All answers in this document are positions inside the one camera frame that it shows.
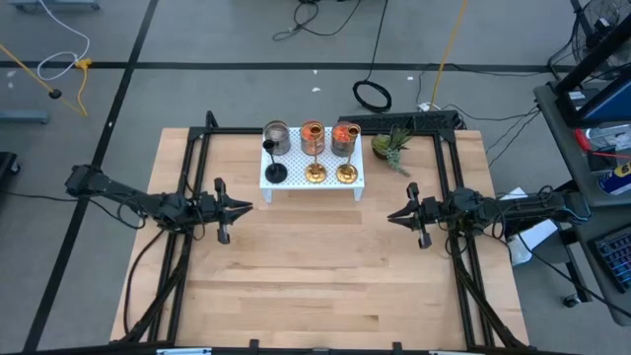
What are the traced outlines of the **small potted succulent plant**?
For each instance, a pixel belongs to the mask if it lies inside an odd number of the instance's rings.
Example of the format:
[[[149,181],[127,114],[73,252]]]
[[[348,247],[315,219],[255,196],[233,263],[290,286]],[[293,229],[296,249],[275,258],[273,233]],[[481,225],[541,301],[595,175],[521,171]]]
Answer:
[[[406,143],[412,138],[408,129],[392,127],[388,134],[378,134],[371,140],[374,154],[387,161],[389,166],[399,174],[409,178],[410,172],[401,165],[403,150],[406,150]]]

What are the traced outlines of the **red handled tool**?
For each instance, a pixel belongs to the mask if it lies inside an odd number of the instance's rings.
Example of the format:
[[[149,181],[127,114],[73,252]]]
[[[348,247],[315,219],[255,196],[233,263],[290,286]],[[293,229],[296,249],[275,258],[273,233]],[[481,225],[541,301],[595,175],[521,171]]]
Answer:
[[[575,137],[576,142],[580,146],[580,148],[587,154],[601,156],[601,157],[631,160],[631,155],[627,155],[627,154],[605,153],[605,152],[600,152],[600,151],[594,151],[592,149],[591,143],[587,135],[581,129],[574,130],[574,137]]]

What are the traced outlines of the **grey metal furniture base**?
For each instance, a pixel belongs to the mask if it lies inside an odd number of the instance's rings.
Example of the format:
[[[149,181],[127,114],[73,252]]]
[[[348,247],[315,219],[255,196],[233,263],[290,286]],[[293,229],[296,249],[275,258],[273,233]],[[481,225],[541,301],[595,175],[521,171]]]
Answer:
[[[7,3],[21,12],[34,12],[46,7],[48,10],[57,8],[91,8],[99,11],[99,0],[7,0]]]
[[[0,122],[48,124],[50,117],[43,110],[3,110],[0,109]]]

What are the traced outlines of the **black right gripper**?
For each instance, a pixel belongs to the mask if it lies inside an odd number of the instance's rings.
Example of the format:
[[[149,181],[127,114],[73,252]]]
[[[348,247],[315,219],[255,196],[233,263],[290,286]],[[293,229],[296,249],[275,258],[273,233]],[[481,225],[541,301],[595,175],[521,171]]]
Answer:
[[[389,214],[388,220],[419,233],[418,245],[428,249],[432,245],[426,229],[427,224],[438,224],[442,219],[442,203],[435,197],[419,198],[420,190],[416,182],[411,182],[406,189],[408,202],[400,210]]]

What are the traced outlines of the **grey equipment cart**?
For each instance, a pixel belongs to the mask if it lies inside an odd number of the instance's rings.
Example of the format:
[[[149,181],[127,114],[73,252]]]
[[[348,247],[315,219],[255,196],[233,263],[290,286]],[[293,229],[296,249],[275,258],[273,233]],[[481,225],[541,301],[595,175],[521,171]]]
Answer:
[[[552,83],[539,86],[533,93],[570,172],[571,183],[585,196],[593,212],[590,221],[576,227],[574,233],[586,254],[600,292],[611,304],[609,311],[612,318],[621,326],[631,326],[631,291],[622,293],[617,290],[613,278],[605,271],[604,263],[597,259],[593,246],[593,241],[600,237],[618,232],[631,233],[631,192],[614,196],[598,188],[597,176],[590,171],[573,130],[557,107],[553,87]]]

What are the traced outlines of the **black keyboard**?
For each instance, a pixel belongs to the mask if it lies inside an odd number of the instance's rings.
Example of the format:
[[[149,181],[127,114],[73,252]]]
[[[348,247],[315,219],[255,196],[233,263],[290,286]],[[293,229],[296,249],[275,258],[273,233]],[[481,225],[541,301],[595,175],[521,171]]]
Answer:
[[[591,241],[593,254],[620,293],[631,291],[631,226]]]

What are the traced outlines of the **black aluminium table frame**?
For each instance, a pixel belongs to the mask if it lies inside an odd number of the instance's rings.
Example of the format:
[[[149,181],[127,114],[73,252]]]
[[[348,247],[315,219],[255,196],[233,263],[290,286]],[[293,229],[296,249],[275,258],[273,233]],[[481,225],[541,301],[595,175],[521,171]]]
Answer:
[[[430,226],[432,243],[388,220],[416,182],[422,196],[442,194],[434,143],[415,137],[398,174],[363,150],[365,188],[276,191],[259,187],[262,135],[219,128],[209,143],[204,185],[222,178],[228,194],[253,204],[221,245],[214,227],[194,242],[181,298],[169,298],[159,336],[178,347],[214,353],[261,350],[458,351],[484,339],[480,313],[470,325],[459,308],[446,232]]]

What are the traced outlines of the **gold candlestick holder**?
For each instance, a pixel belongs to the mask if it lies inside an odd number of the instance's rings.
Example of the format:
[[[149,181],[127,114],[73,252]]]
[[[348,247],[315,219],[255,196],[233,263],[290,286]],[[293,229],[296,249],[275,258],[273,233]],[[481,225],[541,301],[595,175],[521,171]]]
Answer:
[[[357,124],[351,124],[348,126],[347,132],[350,145],[349,154],[347,157],[347,162],[338,167],[336,176],[340,182],[352,183],[357,178],[357,171],[351,165],[351,158],[352,154],[354,153],[357,136],[361,133],[361,128]]]
[[[326,169],[324,165],[318,161],[318,156],[319,155],[312,156],[314,161],[306,167],[307,181],[312,183],[321,183],[326,179]]]

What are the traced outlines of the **black candlestick holder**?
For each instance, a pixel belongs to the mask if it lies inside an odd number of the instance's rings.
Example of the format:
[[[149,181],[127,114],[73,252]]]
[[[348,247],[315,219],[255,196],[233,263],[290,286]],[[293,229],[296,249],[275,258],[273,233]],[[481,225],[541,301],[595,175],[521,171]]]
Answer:
[[[265,169],[265,177],[271,183],[280,183],[287,178],[288,172],[283,164],[275,161],[273,154],[275,147],[276,143],[271,139],[266,139],[262,142],[262,148],[271,159],[271,164]]]

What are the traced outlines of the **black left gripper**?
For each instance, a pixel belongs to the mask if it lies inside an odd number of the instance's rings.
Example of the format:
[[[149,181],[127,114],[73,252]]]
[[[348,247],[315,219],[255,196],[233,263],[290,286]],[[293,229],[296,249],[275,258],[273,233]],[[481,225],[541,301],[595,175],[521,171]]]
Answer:
[[[228,226],[249,212],[253,205],[251,202],[229,197],[226,184],[220,177],[214,179],[214,189],[214,195],[207,192],[200,194],[198,210],[204,223],[217,223],[219,225],[218,242],[222,245],[228,245],[231,241]]]

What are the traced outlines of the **black metal beam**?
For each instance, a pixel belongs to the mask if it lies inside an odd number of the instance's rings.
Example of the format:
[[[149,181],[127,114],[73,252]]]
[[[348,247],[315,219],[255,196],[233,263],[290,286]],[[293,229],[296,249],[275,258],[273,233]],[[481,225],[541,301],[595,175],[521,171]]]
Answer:
[[[560,94],[574,90],[629,38],[631,38],[631,14],[615,27],[566,77],[559,81],[553,87],[553,91]]]

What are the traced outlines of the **white perforated shelf riser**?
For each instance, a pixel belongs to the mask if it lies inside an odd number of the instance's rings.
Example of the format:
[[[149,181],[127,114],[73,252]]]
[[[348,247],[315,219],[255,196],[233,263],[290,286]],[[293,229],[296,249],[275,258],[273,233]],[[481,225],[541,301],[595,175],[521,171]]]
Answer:
[[[311,182],[307,178],[307,166],[315,161],[313,156],[309,156],[301,149],[301,128],[289,127],[289,140],[291,143],[290,150],[282,155],[271,158],[264,150],[261,150],[259,188],[261,189],[264,200],[267,203],[272,202],[273,190],[341,190],[350,189],[354,193],[354,200],[359,201],[365,188],[366,178],[364,174],[364,163],[362,153],[362,138],[358,135],[355,141],[354,151],[349,161],[347,157],[338,157],[331,150],[331,127],[324,128],[324,151],[317,156],[317,162],[324,166],[326,177],[322,182]],[[339,166],[350,162],[357,169],[357,178],[350,183],[342,182],[337,178],[337,169]],[[287,169],[287,177],[279,182],[270,182],[265,171],[268,166],[276,162],[282,164]]]

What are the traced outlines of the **black equipment base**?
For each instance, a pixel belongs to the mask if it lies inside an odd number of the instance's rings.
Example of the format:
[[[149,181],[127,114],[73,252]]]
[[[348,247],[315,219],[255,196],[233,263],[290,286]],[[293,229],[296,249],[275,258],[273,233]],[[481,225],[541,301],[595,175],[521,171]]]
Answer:
[[[21,166],[18,156],[12,152],[0,152],[0,199],[4,198],[13,185]]]

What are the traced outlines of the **orange glass candle jar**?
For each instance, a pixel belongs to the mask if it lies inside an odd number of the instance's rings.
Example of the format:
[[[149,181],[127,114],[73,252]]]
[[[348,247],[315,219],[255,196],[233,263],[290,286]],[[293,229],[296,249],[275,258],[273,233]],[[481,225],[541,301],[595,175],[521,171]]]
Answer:
[[[331,130],[331,151],[338,157],[349,157],[355,142],[361,133],[361,127],[348,121],[338,122]]]
[[[300,130],[301,149],[310,156],[319,155],[324,150],[324,126],[321,122],[310,120],[305,122]]]

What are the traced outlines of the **grey glass candle jar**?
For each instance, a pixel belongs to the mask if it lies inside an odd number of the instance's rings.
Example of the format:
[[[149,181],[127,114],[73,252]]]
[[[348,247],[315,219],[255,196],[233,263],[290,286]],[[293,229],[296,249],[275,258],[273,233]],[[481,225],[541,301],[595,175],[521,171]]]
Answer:
[[[289,126],[282,120],[269,121],[263,128],[263,138],[274,143],[274,156],[282,156],[291,149]]]

